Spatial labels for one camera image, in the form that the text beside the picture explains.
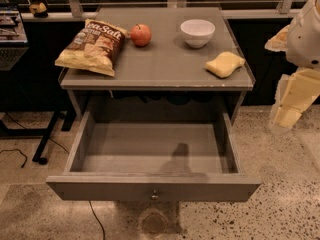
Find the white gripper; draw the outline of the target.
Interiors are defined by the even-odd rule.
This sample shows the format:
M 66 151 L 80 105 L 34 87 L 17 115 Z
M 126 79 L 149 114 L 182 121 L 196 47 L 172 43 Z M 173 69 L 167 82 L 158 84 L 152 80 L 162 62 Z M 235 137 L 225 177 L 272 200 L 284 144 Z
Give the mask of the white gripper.
M 308 0 L 264 48 L 286 52 L 287 60 L 299 67 L 278 81 L 269 119 L 273 129 L 291 129 L 320 96 L 320 0 Z

